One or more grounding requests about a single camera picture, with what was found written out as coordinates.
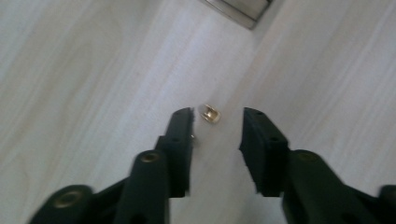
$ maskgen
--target black plastic part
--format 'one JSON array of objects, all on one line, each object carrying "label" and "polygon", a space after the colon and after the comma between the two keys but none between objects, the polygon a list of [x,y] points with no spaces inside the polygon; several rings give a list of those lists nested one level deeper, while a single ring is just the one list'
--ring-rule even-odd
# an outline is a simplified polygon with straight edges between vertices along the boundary
[{"label": "black plastic part", "polygon": [[127,178],[93,194],[86,223],[108,224],[113,222],[126,180]]},{"label": "black plastic part", "polygon": [[384,201],[384,196],[383,193],[384,191],[388,191],[391,188],[395,188],[396,186],[385,186],[381,189],[379,197],[375,198],[373,196],[370,196],[366,193],[363,193],[357,189],[353,189],[351,187],[350,190],[352,190],[355,194],[355,196],[361,201],[363,206],[370,211],[375,218],[383,224],[394,224],[396,223],[396,209],[393,208],[391,205],[389,205],[389,197],[386,196],[386,200]]},{"label": "black plastic part", "polygon": [[168,223],[167,170],[166,156],[161,151],[150,150],[140,153],[123,187],[113,223]]},{"label": "black plastic part", "polygon": [[83,185],[55,192],[31,220],[31,224],[82,224],[92,199],[92,190]]},{"label": "black plastic part", "polygon": [[317,154],[289,153],[283,208],[289,223],[379,223]]},{"label": "black plastic part", "polygon": [[191,108],[176,111],[165,136],[160,136],[155,147],[164,152],[168,159],[171,198],[182,198],[190,190],[193,120]]},{"label": "black plastic part", "polygon": [[379,201],[389,207],[393,214],[396,213],[396,186],[387,185],[379,192]]},{"label": "black plastic part", "polygon": [[265,197],[279,197],[288,160],[288,140],[261,111],[245,108],[239,148],[256,189]]}]

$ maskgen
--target metal screw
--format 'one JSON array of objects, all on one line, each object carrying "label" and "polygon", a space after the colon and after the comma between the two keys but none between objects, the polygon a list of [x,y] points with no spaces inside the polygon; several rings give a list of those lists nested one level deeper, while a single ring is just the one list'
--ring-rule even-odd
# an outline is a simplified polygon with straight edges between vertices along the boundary
[{"label": "metal screw", "polygon": [[81,191],[72,190],[58,197],[53,203],[53,206],[56,208],[70,207],[73,204],[77,203],[81,198],[82,198]]},{"label": "metal screw", "polygon": [[198,108],[201,117],[209,123],[217,123],[220,120],[220,112],[210,105],[201,105]]},{"label": "metal screw", "polygon": [[160,158],[160,156],[157,153],[149,153],[144,155],[140,160],[142,162],[154,162],[156,160],[158,160]]},{"label": "metal screw", "polygon": [[318,156],[312,152],[299,152],[298,158],[302,161],[315,161],[318,159]]}]

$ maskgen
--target round hole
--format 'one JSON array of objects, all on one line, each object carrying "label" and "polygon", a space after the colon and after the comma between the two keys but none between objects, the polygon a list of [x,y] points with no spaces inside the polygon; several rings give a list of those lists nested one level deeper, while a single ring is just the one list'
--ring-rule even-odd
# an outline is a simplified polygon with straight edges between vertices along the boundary
[{"label": "round hole", "polygon": [[66,192],[65,194],[58,197],[53,206],[56,208],[66,208],[77,203],[82,197],[82,193],[77,190]]},{"label": "round hole", "polygon": [[142,214],[134,215],[131,218],[131,224],[146,224],[148,222],[149,222],[149,220]]},{"label": "round hole", "polygon": [[348,224],[361,224],[361,221],[352,214],[344,213],[341,218]]},{"label": "round hole", "polygon": [[149,153],[146,154],[142,157],[142,161],[143,162],[154,162],[156,160],[158,160],[160,158],[160,156],[157,153]]}]

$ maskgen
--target brass nut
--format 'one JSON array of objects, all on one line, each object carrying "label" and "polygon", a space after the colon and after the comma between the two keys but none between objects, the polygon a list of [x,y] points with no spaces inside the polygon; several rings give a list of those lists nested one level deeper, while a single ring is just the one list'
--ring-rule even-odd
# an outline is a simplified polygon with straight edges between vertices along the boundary
[{"label": "brass nut", "polygon": [[209,123],[217,123],[220,120],[220,112],[211,105],[202,105],[199,107],[201,117]]}]

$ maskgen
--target wooden floor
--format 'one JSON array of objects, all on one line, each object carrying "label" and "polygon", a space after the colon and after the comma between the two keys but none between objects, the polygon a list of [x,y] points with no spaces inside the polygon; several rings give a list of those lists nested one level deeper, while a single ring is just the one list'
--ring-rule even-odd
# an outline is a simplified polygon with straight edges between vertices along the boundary
[{"label": "wooden floor", "polygon": [[198,0],[0,1],[0,220],[128,175],[171,114],[196,116],[172,223],[286,223],[237,150],[244,106],[370,194],[396,183],[396,2],[276,0],[255,30]]}]

